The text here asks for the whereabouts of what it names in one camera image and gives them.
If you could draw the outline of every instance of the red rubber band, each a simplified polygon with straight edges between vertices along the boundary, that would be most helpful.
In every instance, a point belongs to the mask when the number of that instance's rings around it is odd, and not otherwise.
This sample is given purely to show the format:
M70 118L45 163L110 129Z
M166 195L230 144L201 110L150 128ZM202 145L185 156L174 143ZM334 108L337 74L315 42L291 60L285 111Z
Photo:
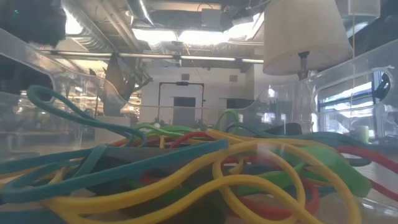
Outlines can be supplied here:
M320 196L317 187L311 184L307 179L302 178L303 186L310 191L312 194L312 199L305 205L305 209L311 213L315 214L320 205ZM240 201L247 206L254 213L258 214L262 218L266 218L268 220L280 221L284 220L292 215L292 212L289 210L272 208L265 206L261 202L255 202L244 197L239 197Z
M340 146L338 148L336 148L336 150L340 153L345 153L345 154L350 154L350 155L354 155L354 156L360 156L362 158L365 159L370 159L373 162L376 162L382 166L384 166L385 168L393 171L394 173L398 174L398 163L388 159L387 157L370 151L368 149L364 149L361 147L354 147L354 146ZM383 194L386 197L389 197L391 199L393 199L394 201L398 202L398 194L387 189L385 186L382 186L379 183L376 183L375 181L368 179L371 184L372 184L372 188L374 190L377 190L380 194Z
M182 137L180 137L179 139L175 140L173 142L173 144L170 146L171 149L174 149L176 147L179 147L181 145L181 143L185 142L188 139L191 138L207 138L210 141L214 141L215 139L211 136L209 136L206 132L195 132L195 133L188 133Z

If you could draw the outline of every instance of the air vent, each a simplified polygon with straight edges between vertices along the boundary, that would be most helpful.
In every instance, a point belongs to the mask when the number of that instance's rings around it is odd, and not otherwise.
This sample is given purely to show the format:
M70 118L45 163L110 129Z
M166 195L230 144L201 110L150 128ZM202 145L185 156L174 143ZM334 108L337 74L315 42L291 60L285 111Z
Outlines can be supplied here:
M189 74L181 74L181 81L189 81Z
M229 82L238 82L238 76L237 75L230 75L229 76Z

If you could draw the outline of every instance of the white lampshade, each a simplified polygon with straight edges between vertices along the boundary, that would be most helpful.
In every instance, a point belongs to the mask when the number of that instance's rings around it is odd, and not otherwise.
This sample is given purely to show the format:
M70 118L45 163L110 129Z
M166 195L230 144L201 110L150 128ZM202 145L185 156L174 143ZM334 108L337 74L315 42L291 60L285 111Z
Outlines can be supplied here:
M264 17L265 74L298 73L302 52L310 52L307 70L327 68L352 56L335 0L272 0Z

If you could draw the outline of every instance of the lamp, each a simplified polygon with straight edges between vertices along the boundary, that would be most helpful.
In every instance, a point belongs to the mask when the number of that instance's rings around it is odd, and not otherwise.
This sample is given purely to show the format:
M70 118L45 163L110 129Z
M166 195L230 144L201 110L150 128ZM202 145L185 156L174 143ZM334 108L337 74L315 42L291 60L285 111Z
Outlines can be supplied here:
M335 0L273 0L264 12L264 73L298 74L352 56Z

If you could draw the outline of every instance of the lampshade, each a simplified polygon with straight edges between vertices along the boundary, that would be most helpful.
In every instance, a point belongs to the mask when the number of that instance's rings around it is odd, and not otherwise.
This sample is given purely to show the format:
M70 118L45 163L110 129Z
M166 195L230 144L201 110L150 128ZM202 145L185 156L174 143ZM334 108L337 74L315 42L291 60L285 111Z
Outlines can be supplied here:
M298 73L302 52L309 52L307 70L327 68L352 56L335 0L273 0L264 17L268 75Z

